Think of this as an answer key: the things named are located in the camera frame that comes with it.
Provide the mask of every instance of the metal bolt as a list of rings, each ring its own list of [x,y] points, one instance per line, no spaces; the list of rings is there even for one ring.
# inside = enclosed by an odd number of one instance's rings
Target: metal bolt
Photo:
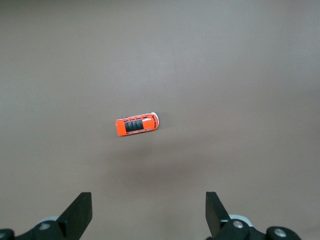
[[[41,226],[39,227],[39,230],[46,230],[50,228],[50,224],[49,223],[42,223]]]
[[[235,226],[237,229],[242,229],[244,227],[243,223],[240,221],[234,221],[233,226]]]
[[[283,231],[283,230],[280,229],[280,228],[276,228],[276,229],[274,230],[274,233],[275,233],[277,236],[281,237],[281,238],[284,238],[284,237],[287,236],[287,234],[285,233],[285,231]]]

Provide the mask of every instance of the toy vehicle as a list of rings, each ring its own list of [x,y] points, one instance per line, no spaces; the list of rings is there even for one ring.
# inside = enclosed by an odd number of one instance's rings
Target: toy vehicle
[[[154,112],[123,117],[115,121],[116,131],[121,137],[154,131],[158,126],[159,118]]]

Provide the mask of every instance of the gray surface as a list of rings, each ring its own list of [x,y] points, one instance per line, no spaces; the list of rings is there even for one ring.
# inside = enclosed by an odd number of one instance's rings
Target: gray surface
[[[0,3],[0,226],[92,192],[84,240],[204,240],[205,192],[320,234],[320,2]],[[117,118],[159,130],[117,137]]]

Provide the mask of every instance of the silver screw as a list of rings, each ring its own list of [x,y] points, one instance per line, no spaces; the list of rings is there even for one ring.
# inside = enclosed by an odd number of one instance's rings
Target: silver screw
[[[237,221],[237,220],[233,222],[233,226],[235,226],[237,229],[242,229],[244,227],[242,222]]]
[[[49,223],[42,223],[41,226],[39,227],[39,230],[46,230],[50,228],[50,224]]]
[[[274,230],[274,233],[275,233],[277,236],[281,237],[281,238],[284,238],[284,237],[287,236],[287,234],[285,233],[285,231],[283,231],[283,230],[280,229],[280,228],[276,228],[276,229]]]

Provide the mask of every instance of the toy car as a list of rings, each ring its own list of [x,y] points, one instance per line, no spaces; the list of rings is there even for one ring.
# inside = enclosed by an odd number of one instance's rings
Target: toy car
[[[119,136],[129,136],[154,131],[158,126],[159,118],[154,112],[123,117],[115,121],[115,128]]]

